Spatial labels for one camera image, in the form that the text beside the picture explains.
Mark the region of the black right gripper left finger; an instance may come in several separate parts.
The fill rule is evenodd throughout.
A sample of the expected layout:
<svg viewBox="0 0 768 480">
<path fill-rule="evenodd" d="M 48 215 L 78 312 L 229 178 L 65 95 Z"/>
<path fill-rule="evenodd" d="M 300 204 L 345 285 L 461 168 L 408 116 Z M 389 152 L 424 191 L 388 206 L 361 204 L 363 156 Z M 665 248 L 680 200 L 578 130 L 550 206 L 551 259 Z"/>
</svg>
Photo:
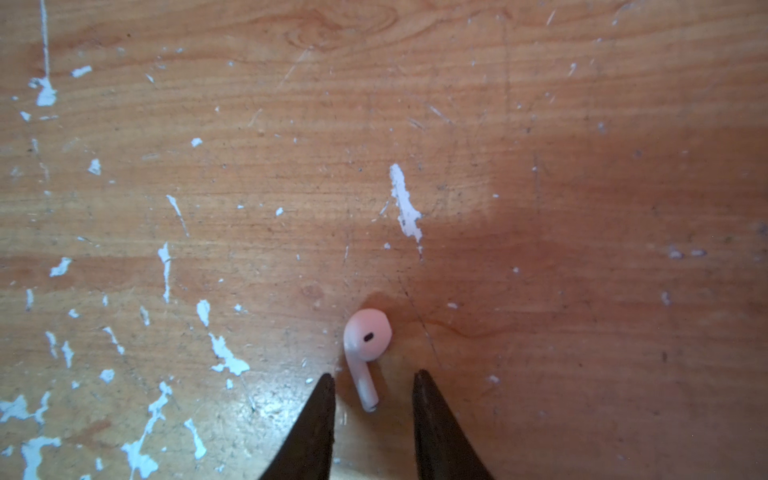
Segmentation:
<svg viewBox="0 0 768 480">
<path fill-rule="evenodd" d="M 323 374 L 261 479 L 328 480 L 335 431 L 335 380 Z"/>
</svg>

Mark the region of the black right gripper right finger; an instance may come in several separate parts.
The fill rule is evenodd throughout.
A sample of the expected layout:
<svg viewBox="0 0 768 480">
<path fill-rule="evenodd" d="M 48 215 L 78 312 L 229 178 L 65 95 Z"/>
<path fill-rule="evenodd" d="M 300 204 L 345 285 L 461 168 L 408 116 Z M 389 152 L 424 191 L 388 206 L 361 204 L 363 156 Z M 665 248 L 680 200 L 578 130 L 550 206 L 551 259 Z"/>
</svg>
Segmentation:
<svg viewBox="0 0 768 480">
<path fill-rule="evenodd" d="M 493 478 L 425 369 L 414 375 L 412 407 L 419 479 Z"/>
</svg>

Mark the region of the white earbud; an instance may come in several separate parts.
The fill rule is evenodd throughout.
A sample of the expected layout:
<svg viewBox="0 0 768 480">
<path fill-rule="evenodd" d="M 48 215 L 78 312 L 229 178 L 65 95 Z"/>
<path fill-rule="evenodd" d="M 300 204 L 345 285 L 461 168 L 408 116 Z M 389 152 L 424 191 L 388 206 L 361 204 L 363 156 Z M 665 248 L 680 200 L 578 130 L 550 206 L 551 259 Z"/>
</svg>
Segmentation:
<svg viewBox="0 0 768 480">
<path fill-rule="evenodd" d="M 364 411 L 373 412 L 379 404 L 368 364 L 387 350 L 393 331 L 386 314 L 377 309 L 357 311 L 347 322 L 344 334 L 344 353 Z"/>
</svg>

